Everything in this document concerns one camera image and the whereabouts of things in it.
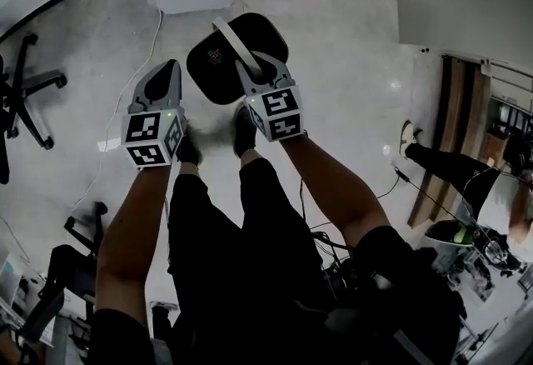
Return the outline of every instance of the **floor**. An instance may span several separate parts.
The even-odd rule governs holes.
[[[394,184],[392,165],[420,184],[423,170],[398,156],[399,136],[403,122],[410,119],[424,129],[424,141],[431,141],[441,56],[398,43],[396,0],[312,4],[243,0],[231,9],[234,14],[242,10],[266,15],[285,38],[290,49],[288,67],[301,89],[306,129],[314,141],[360,175],[376,195]],[[212,31],[211,21],[220,14],[227,16],[228,11],[165,16],[153,58],[143,72],[169,58],[184,63],[188,51]],[[54,138],[54,149],[41,149],[21,127],[20,136],[7,141],[11,181],[0,186],[0,216],[11,224],[38,272],[46,271],[49,254],[58,244],[71,243],[85,252],[62,227],[97,175],[99,163],[101,173],[75,215],[91,212],[93,201],[104,201],[109,208],[105,223],[109,223],[136,175],[124,151],[99,152],[97,143],[104,141],[122,87],[147,58],[157,23],[158,11],[143,0],[67,0],[0,46],[13,69],[22,36],[35,32],[39,41],[29,53],[28,72],[61,68],[68,78],[64,89],[49,88],[30,99]],[[239,162],[232,154],[229,131],[235,106],[209,102],[186,70],[182,82],[186,115],[201,134],[202,177],[212,201],[240,224]],[[118,137],[134,85],[124,93],[109,138]],[[260,137],[257,150],[272,161],[291,202],[301,209],[300,179],[281,147]],[[172,179],[178,167],[174,165]],[[392,225],[405,238],[411,236],[406,221],[416,195],[412,186],[399,182],[381,200]],[[309,225],[325,222],[308,193],[305,200]],[[331,225],[323,229],[332,240],[341,241]],[[16,247],[1,224],[0,233]],[[205,252],[198,247],[198,253]],[[76,298],[68,300],[68,310],[82,313]],[[167,274],[164,224],[147,281],[147,300],[176,301]]]

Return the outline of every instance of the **forearm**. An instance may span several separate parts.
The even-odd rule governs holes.
[[[531,227],[531,220],[527,217],[529,201],[530,186],[521,182],[511,205],[509,219],[509,234],[519,243],[526,239]]]
[[[341,231],[371,213],[385,213],[372,190],[356,174],[307,136],[281,141],[316,205]]]
[[[98,276],[146,281],[161,223],[170,166],[138,173],[98,253]]]

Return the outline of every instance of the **office chair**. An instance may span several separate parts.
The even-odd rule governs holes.
[[[58,88],[63,88],[67,85],[67,78],[59,71],[43,73],[29,79],[25,79],[28,83],[32,81],[37,84],[31,87],[22,87],[24,81],[24,63],[26,62],[27,48],[30,45],[35,45],[37,42],[37,35],[30,34],[24,37],[18,54],[17,66],[15,67],[15,74],[13,75],[12,86],[7,84],[9,76],[3,72],[3,60],[0,57],[0,98],[2,99],[2,108],[0,112],[0,183],[7,184],[9,181],[9,164],[7,162],[7,152],[5,140],[3,134],[7,133],[7,138],[15,138],[18,136],[18,129],[16,127],[17,115],[21,121],[26,125],[29,132],[33,135],[39,146],[50,150],[53,148],[53,140],[51,137],[42,138],[41,134],[37,130],[37,127],[33,123],[32,118],[27,112],[24,100],[30,95],[41,91],[42,89],[49,87],[50,85],[56,85]]]
[[[97,253],[103,238],[102,215],[106,212],[107,207],[104,203],[95,203],[96,233],[93,240],[87,239],[74,230],[76,220],[73,217],[67,220],[65,228],[89,248],[90,253],[85,256],[70,245],[59,245],[52,250],[47,281],[38,294],[41,300],[27,317],[22,328],[17,331],[17,343],[20,337],[28,343],[39,341],[44,329],[61,311],[65,301],[65,289],[85,300],[86,318],[79,320],[90,326],[94,314]],[[19,348],[23,353],[28,349],[26,345],[19,346]]]

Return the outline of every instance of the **black shorts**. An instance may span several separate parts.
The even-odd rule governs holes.
[[[172,356],[184,362],[193,356],[198,363],[222,358],[249,363],[261,352],[269,361],[281,355],[315,362],[315,347],[325,346],[324,314],[303,311],[323,310],[331,293],[311,231],[266,159],[246,165],[240,178],[242,228],[211,203],[199,177],[180,175],[175,182],[168,272],[181,314],[167,341]],[[421,297],[437,299],[449,292],[445,284],[435,284],[429,266],[417,263],[392,227],[369,232],[353,253],[353,263],[363,278],[379,273],[407,287],[418,304],[424,304]],[[96,313],[97,343],[109,343],[106,335],[119,332],[114,328],[119,320],[122,326],[135,327],[116,312]],[[117,337],[110,338],[116,345]],[[321,351],[327,356],[326,348]]]

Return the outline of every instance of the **white sneaker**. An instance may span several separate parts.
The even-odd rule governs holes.
[[[406,149],[414,143],[416,143],[415,127],[411,121],[406,121],[401,129],[400,155],[407,159]]]

